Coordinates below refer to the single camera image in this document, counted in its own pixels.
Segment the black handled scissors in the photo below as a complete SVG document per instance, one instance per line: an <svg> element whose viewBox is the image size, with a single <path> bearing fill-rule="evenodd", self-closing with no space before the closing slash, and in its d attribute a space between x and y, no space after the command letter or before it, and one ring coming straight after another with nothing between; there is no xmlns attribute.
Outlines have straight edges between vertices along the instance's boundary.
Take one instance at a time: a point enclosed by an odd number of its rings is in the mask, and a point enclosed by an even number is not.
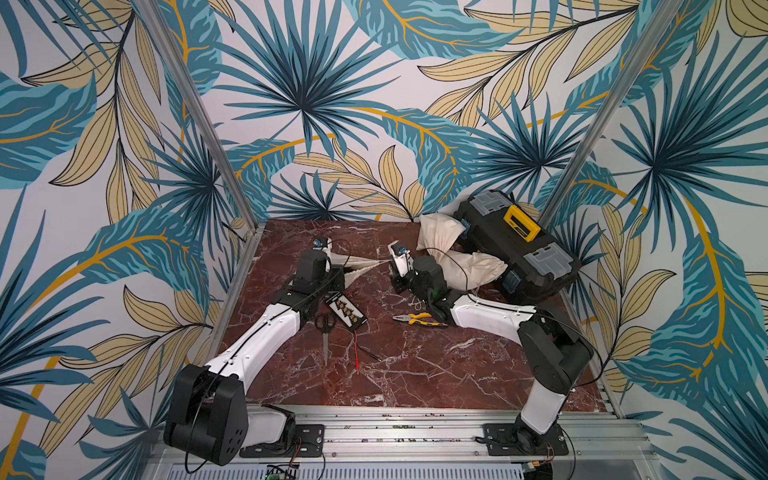
<svg viewBox="0 0 768 480"><path fill-rule="evenodd" d="M329 364L330 359L330 333L335 328L337 319L333 313L318 314L314 320L316 329L322 335L322 354L324 365Z"/></svg>

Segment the aluminium left corner post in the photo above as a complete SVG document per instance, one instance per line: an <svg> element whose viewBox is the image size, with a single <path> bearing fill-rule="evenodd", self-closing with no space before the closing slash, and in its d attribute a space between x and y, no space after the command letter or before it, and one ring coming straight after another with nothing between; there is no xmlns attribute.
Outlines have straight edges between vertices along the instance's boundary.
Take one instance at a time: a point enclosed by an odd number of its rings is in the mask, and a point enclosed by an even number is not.
<svg viewBox="0 0 768 480"><path fill-rule="evenodd" d="M150 0L138 0L134 2L134 5L145 21L150 37L165 62L179 90L181 99L188 106L190 116L219 168L225 185L230 189L237 210L245 220L248 231L255 235L258 230L258 222L252 214L250 203L245 198L228 156L205 110L188 66L183 60L183 55L174 44L171 29L165 21L158 3Z"/></svg>

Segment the cream cloth soil bag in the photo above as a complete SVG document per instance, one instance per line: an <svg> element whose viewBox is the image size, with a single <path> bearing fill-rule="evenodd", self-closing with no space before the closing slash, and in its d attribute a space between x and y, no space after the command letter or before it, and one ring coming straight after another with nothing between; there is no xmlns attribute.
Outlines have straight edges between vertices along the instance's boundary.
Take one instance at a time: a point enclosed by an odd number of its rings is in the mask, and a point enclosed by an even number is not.
<svg viewBox="0 0 768 480"><path fill-rule="evenodd" d="M489 284L508 268L501 259L481 252L468 254L450 250L445 254L438 253L436 257L447 285L462 291Z"/></svg>

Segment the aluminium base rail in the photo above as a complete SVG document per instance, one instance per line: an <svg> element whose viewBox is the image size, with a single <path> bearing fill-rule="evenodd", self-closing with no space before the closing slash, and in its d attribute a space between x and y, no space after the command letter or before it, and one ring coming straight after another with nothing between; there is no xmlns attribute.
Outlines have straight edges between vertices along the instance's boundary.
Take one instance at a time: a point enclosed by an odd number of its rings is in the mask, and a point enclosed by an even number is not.
<svg viewBox="0 0 768 480"><path fill-rule="evenodd" d="M301 479L520 479L527 457L492 457L477 442L483 425L513 411L290 406L301 424L324 426L323 454L302 458ZM642 424L608 413L559 418L567 453L546 454L556 479L662 479Z"/></svg>

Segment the black connector board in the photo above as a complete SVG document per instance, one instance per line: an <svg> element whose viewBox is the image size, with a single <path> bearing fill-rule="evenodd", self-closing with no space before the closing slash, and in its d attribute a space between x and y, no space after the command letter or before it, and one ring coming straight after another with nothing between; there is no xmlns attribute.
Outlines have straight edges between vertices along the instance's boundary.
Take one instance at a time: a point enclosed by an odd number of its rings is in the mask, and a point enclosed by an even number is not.
<svg viewBox="0 0 768 480"><path fill-rule="evenodd" d="M368 321L368 317L342 292L329 297L326 305L350 332L355 332Z"/></svg>

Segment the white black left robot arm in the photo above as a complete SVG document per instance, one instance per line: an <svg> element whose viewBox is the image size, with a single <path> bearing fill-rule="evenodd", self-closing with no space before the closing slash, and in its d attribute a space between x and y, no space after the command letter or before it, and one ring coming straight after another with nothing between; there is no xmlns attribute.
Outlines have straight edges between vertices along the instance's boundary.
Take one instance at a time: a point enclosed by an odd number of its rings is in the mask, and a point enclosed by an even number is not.
<svg viewBox="0 0 768 480"><path fill-rule="evenodd" d="M344 264L329 246L304 251L292 280L240 338L206 364L187 365L177 374L164 443L219 466L245 447L289 449L293 414L279 407L250 413L246 393L277 350L315 317L320 302L344 287Z"/></svg>

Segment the yellow handled pliers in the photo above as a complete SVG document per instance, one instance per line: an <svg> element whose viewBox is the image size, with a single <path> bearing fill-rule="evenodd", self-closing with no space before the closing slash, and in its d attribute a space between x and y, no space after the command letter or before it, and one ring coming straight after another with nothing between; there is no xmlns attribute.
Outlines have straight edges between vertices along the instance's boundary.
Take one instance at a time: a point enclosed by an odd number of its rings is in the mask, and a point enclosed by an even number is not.
<svg viewBox="0 0 768 480"><path fill-rule="evenodd" d="M449 325L433 318L429 313L395 315L393 319L407 325L416 325L426 328L448 328Z"/></svg>

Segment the aluminium right corner post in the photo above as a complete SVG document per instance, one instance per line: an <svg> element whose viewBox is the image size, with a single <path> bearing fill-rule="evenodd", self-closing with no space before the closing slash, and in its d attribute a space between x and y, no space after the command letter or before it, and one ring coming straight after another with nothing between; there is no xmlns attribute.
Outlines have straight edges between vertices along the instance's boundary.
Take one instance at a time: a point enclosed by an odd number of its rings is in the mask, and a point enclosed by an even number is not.
<svg viewBox="0 0 768 480"><path fill-rule="evenodd" d="M539 222L547 229L552 227L555 214L565 200L570 185L586 162L589 153L600 138L613 114L620 108L630 88L652 56L655 47L669 24L674 20L682 1L662 1L650 18L647 28L639 35L638 44L628 57L626 66L618 73L616 81L607 92L607 97L597 111L585 137L580 142L575 154L563 170L556 187L548 199L546 208L539 217Z"/></svg>

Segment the aluminium corner post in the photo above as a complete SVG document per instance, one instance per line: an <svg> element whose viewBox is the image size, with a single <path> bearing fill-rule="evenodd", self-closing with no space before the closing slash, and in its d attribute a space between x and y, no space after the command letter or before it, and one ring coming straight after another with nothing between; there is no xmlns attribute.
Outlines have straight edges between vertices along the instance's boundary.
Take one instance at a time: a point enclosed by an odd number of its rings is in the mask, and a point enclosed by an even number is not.
<svg viewBox="0 0 768 480"><path fill-rule="evenodd" d="M607 97L597 111L585 137L580 142L575 154L563 170L556 187L548 199L546 208L539 217L539 222L547 229L552 227L555 214L565 200L570 185L586 162L589 153L600 138L613 114L620 108L630 88L652 56L655 47L669 24L674 20L682 1L662 1L650 18L647 28L639 35L638 44L628 57L626 66L618 73L616 81L607 92Z"/></svg>
<svg viewBox="0 0 768 480"><path fill-rule="evenodd" d="M190 116L219 168L225 185L230 189L237 210L245 220L248 231L255 235L258 230L258 222L252 214L250 203L245 198L228 156L205 110L188 66L183 60L183 55L174 44L171 29L165 21L158 3L150 0L138 0L134 2L134 5L145 21L150 37L165 62L179 90L181 99L188 106Z"/></svg>

